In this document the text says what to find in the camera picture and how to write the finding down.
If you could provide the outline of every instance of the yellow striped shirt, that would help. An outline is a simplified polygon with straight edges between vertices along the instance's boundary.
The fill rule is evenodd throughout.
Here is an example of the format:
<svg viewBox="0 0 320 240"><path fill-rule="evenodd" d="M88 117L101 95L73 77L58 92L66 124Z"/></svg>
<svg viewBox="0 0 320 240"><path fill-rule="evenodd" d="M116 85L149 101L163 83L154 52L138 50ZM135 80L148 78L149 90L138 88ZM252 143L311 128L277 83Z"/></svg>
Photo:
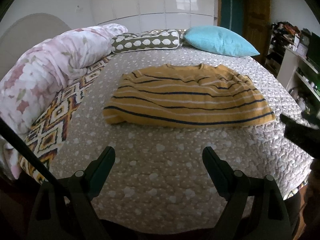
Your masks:
<svg viewBox="0 0 320 240"><path fill-rule="evenodd" d="M124 74L103 115L108 124L193 128L261 125L275 119L248 76L205 64L165 64Z"/></svg>

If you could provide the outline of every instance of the blue pillow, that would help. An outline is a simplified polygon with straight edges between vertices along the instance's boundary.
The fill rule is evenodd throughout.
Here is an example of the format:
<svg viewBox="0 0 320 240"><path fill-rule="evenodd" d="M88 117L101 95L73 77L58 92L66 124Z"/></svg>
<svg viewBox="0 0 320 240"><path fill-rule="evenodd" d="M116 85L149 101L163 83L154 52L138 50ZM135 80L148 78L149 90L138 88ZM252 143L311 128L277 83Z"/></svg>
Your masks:
<svg viewBox="0 0 320 240"><path fill-rule="evenodd" d="M246 39L219 26L197 26L187 30L186 41L193 47L226 56L256 56L260 53Z"/></svg>

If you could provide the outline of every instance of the brown door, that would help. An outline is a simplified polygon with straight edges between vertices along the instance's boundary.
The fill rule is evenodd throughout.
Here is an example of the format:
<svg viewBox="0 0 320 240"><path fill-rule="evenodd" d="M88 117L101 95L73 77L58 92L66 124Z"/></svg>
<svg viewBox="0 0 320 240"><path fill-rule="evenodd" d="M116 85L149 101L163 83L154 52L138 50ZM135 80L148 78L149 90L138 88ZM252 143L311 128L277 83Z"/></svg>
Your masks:
<svg viewBox="0 0 320 240"><path fill-rule="evenodd" d="M249 41L260 55L253 57L264 64L269 45L270 0L243 0L243 37Z"/></svg>

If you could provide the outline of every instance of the quilted bedspread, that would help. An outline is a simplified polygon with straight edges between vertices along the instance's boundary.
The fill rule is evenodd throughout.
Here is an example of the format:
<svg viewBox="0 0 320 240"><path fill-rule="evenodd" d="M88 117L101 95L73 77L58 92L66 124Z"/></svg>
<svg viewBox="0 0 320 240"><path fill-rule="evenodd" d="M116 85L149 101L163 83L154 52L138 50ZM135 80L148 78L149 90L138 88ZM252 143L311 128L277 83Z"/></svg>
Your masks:
<svg viewBox="0 0 320 240"><path fill-rule="evenodd" d="M107 125L102 109L121 75L164 63L223 64L248 75L274 110L276 121L223 129ZM114 56L87 92L50 169L58 178L71 176L97 159L106 146L114 147L116 162L100 195L92 201L101 219L158 234L214 227L226 202L202 163L205 146L211 146L222 160L247 176L271 174L284 198L310 171L312 158L284 138L284 125L279 120L284 113L305 123L301 110L282 85L250 57L226 57L186 47L128 52Z"/></svg>

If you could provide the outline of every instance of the white wall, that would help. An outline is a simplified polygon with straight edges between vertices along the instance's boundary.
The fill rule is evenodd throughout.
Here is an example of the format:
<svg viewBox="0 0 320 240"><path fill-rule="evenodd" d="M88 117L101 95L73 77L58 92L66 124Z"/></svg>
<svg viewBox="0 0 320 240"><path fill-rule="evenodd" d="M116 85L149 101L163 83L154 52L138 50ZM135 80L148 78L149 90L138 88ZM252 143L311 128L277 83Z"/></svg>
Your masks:
<svg viewBox="0 0 320 240"><path fill-rule="evenodd" d="M320 36L320 24L305 0L271 0L271 22L288 21Z"/></svg>
<svg viewBox="0 0 320 240"><path fill-rule="evenodd" d="M0 37L17 20L33 13L57 16L71 29L95 25L90 0L14 0L0 22Z"/></svg>
<svg viewBox="0 0 320 240"><path fill-rule="evenodd" d="M215 0L91 0L97 24L119 23L129 32L216 25Z"/></svg>

